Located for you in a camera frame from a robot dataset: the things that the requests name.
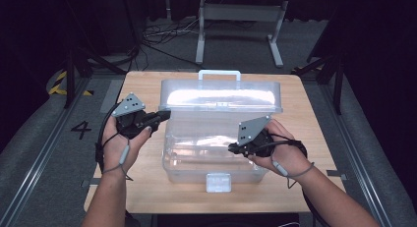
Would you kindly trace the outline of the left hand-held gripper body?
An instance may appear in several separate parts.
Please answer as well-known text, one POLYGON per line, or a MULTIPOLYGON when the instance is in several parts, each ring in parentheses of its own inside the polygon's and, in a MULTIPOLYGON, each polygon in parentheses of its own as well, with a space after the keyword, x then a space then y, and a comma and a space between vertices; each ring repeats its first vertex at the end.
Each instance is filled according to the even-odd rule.
POLYGON ((132 139, 146 127, 153 132, 158 130, 160 115, 157 112, 147 113, 145 104, 132 92, 111 110, 116 119, 116 129, 122 136, 132 139))

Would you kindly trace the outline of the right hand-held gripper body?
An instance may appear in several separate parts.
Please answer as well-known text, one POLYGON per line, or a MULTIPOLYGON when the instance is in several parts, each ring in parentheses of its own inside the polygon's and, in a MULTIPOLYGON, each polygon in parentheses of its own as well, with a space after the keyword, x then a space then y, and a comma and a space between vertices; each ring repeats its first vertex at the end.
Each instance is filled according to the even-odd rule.
POLYGON ((244 147, 245 155, 270 156, 273 151, 271 135, 266 130, 270 116, 264 116, 239 124, 237 144, 244 147))

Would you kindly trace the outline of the clear plastic storage box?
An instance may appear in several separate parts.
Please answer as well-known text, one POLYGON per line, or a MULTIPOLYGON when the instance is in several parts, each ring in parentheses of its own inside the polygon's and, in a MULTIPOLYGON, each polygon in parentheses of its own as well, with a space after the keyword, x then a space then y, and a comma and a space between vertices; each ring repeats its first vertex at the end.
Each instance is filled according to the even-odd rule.
POLYGON ((162 81, 159 108, 171 110, 162 153, 170 181, 229 192, 233 183, 258 183, 267 173, 228 146, 237 142, 241 122, 282 111, 280 83, 201 70, 195 79, 162 81))

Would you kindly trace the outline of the person's left hand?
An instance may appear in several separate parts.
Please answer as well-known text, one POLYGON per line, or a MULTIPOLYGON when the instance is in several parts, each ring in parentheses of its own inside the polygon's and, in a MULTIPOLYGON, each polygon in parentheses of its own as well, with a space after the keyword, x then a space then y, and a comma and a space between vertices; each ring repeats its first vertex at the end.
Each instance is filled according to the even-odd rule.
POLYGON ((151 127, 146 127, 137 136, 127 139, 116 129, 116 119, 110 117, 103 131, 103 162, 102 176, 115 175, 125 177, 136 162, 141 147, 151 134, 151 127))

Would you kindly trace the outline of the person's right hand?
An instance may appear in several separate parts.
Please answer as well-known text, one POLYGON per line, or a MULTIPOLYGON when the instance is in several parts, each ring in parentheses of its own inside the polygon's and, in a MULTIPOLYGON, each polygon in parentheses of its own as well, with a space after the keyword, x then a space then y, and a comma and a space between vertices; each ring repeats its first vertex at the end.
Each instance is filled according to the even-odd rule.
MULTIPOLYGON (((294 140, 294 137, 275 119, 271 119, 266 124, 266 130, 275 142, 294 140)), ((299 148, 287 143, 278 144, 270 157, 249 155, 248 158, 258 166, 294 180, 298 180, 312 168, 312 163, 299 148)))

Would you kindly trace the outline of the black metal stand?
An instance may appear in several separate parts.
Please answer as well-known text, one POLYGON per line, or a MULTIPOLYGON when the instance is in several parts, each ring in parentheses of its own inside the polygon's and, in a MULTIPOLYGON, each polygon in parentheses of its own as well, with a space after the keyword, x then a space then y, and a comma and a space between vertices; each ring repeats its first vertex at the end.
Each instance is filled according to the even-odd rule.
POLYGON ((63 0, 63 2, 65 3, 65 20, 62 20, 62 22, 64 31, 66 32, 66 42, 68 45, 66 61, 67 95, 65 108, 69 108, 79 95, 79 93, 76 92, 75 72, 78 71, 82 79, 88 79, 92 76, 93 70, 89 58, 109 69, 116 75, 126 75, 127 72, 108 62, 92 50, 83 47, 81 38, 79 37, 79 32, 83 30, 83 27, 79 24, 77 15, 74 13, 69 0, 63 0))
POLYGON ((296 67, 291 71, 292 75, 301 77, 308 72, 318 69, 321 67, 320 71, 315 77, 315 81, 319 85, 327 85, 331 78, 334 78, 334 87, 332 94, 332 105, 335 112, 341 114, 341 91, 343 84, 343 64, 342 64, 343 52, 340 49, 337 49, 335 52, 309 63, 304 67, 296 67))

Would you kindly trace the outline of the yellow black floor tape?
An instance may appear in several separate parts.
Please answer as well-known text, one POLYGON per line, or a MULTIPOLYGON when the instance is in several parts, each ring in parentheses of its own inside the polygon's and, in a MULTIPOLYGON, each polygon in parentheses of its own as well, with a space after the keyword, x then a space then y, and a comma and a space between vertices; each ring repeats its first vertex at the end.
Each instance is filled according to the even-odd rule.
POLYGON ((55 82, 53 83, 51 89, 49 90, 49 94, 61 94, 66 95, 67 90, 60 87, 63 83, 64 79, 67 77, 67 72, 63 70, 56 78, 55 82))

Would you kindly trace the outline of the white metal table frame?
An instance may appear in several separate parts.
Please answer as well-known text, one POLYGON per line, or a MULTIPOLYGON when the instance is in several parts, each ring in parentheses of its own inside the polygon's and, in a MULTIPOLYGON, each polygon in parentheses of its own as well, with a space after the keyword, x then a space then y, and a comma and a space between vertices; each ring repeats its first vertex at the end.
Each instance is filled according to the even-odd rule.
POLYGON ((277 68, 283 67, 283 61, 278 49, 278 35, 287 10, 287 1, 278 6, 239 5, 239 4, 211 4, 200 0, 199 5, 199 36, 197 42, 195 62, 202 64, 205 53, 205 21, 243 21, 274 23, 274 31, 268 35, 269 49, 277 68))

